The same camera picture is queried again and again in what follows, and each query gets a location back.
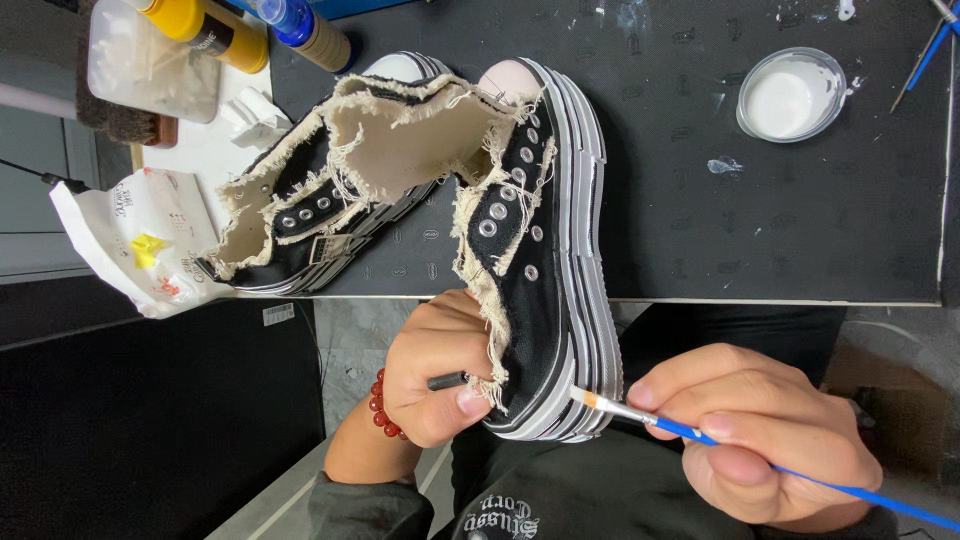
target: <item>bottle cap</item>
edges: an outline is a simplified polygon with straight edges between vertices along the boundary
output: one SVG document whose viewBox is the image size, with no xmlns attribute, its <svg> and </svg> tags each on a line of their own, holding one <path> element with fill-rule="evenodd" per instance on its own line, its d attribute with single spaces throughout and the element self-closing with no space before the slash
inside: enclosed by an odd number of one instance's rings
<svg viewBox="0 0 960 540">
<path fill-rule="evenodd" d="M 256 12 L 263 22 L 284 34 L 290 34 L 300 25 L 300 14 L 289 0 L 257 0 Z"/>
<path fill-rule="evenodd" d="M 147 11 L 153 4 L 154 0 L 123 0 L 124 2 L 130 4 L 136 8 L 139 12 Z"/>
</svg>

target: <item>white plastic bag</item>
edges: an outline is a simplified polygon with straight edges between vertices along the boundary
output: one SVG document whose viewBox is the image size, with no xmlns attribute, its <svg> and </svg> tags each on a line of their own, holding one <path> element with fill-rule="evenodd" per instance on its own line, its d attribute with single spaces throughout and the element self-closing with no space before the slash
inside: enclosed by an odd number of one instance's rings
<svg viewBox="0 0 960 540">
<path fill-rule="evenodd" d="M 217 236 L 192 174 L 148 167 L 110 191 L 74 195 L 61 183 L 50 198 L 77 253 L 144 316 L 169 317 L 233 290 L 194 263 Z"/>
</svg>

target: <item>red beaded bracelet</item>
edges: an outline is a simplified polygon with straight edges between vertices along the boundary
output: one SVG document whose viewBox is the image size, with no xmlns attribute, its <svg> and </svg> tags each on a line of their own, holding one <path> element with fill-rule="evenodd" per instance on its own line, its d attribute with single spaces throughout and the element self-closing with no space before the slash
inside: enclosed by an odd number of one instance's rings
<svg viewBox="0 0 960 540">
<path fill-rule="evenodd" d="M 399 436 L 402 440 L 407 440 L 407 434 L 400 429 L 400 426 L 394 424 L 383 411 L 383 374 L 386 370 L 381 369 L 376 372 L 376 382 L 370 387 L 370 393 L 373 398 L 370 399 L 370 410 L 373 411 L 373 423 L 378 428 L 383 428 L 384 434 L 388 437 Z"/>
</svg>

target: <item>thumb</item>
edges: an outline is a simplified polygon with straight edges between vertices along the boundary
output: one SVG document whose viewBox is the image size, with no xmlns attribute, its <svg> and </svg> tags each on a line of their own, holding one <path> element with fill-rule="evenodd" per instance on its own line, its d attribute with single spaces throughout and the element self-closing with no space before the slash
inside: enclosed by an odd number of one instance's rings
<svg viewBox="0 0 960 540">
<path fill-rule="evenodd" d="M 780 511 L 780 477 L 749 450 L 691 443 L 684 471 L 704 500 L 744 523 L 767 523 Z"/>
<path fill-rule="evenodd" d="M 443 444 L 453 435 L 469 428 L 490 413 L 490 402 L 472 386 L 447 388 L 430 392 L 422 400 L 411 405 L 406 416 L 413 422 L 413 429 L 404 433 L 417 446 L 433 448 Z"/>
</svg>

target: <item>yellow tag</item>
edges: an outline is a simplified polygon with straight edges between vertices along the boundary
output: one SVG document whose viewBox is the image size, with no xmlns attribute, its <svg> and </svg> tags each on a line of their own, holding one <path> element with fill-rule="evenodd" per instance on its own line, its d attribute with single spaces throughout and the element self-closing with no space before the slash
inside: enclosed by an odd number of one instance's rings
<svg viewBox="0 0 960 540">
<path fill-rule="evenodd" d="M 163 246 L 163 240 L 154 238 L 149 234 L 141 234 L 134 238 L 130 243 L 130 247 L 133 249 L 133 267 L 152 268 L 156 266 L 154 253 L 163 249 Z"/>
</svg>

